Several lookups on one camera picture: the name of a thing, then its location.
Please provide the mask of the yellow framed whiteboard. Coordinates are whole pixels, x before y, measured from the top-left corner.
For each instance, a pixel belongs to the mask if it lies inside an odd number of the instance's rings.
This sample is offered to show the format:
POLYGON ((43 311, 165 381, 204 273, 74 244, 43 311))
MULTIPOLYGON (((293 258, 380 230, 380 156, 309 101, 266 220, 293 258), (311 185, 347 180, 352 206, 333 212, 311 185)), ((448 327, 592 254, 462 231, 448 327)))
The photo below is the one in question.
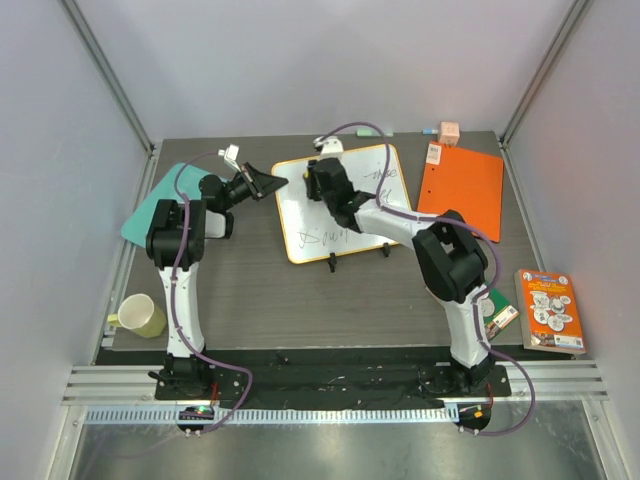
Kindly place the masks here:
MULTIPOLYGON (((290 262, 304 264, 325 260, 331 252, 342 256, 377 249, 385 242, 395 244, 379 235, 358 234, 340 227, 324 203, 308 199, 303 173, 309 161, 306 157, 279 162, 271 169, 272 175, 289 180, 275 196, 290 262)), ((379 144, 347 150, 341 163, 356 190, 374 193, 382 183, 383 201, 395 207, 411 207, 399 156, 393 146, 379 144)))

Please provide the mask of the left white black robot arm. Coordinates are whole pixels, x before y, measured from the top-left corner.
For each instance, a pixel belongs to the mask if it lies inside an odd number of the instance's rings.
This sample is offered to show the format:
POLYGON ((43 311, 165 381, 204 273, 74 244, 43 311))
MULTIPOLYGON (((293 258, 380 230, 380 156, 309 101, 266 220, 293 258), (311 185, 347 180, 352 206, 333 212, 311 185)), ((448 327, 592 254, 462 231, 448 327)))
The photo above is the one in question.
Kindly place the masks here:
POLYGON ((260 201, 288 180, 259 171, 250 163, 236 168, 230 180, 215 174, 198 184, 200 197, 157 202, 146 236, 146 254, 156 267, 165 292, 169 327, 161 370, 151 371, 158 400, 201 399, 214 386, 213 364, 206 357, 197 301, 197 277, 208 239, 228 239, 234 228, 231 209, 251 199, 260 201))

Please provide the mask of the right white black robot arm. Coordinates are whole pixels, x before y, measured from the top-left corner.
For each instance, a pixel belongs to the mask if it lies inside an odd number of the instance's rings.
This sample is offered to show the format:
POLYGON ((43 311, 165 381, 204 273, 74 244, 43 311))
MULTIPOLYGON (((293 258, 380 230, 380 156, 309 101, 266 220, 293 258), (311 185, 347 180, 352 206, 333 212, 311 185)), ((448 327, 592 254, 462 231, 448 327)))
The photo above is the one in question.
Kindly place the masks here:
POLYGON ((491 290, 485 283, 489 262, 477 241, 481 233, 454 210, 421 216, 355 189, 337 158, 310 161, 303 178, 307 197, 323 202, 340 227, 390 239, 414 252, 427 291, 446 315, 453 386, 465 395, 477 393, 494 365, 480 308, 491 290))

